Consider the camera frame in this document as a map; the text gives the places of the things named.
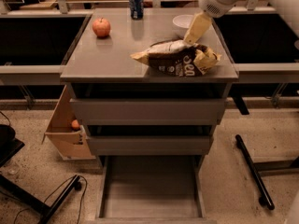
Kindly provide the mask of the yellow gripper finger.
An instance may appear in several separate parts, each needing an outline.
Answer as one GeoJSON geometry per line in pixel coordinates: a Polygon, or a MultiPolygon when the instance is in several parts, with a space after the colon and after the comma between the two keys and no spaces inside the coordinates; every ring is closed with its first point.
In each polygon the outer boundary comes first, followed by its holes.
{"type": "Polygon", "coordinates": [[[208,30],[211,23],[211,18],[205,12],[196,13],[184,36],[184,41],[189,45],[193,45],[208,30]]]}

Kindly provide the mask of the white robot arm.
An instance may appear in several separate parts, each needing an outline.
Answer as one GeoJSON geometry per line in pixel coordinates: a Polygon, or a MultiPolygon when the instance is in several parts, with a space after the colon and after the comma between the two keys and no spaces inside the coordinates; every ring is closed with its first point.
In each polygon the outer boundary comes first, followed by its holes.
{"type": "MultiPolygon", "coordinates": [[[[238,0],[198,0],[200,11],[195,13],[184,42],[193,45],[211,25],[212,18],[220,18],[230,11],[238,0]]],[[[299,0],[267,0],[287,25],[299,35],[299,0]]]]}

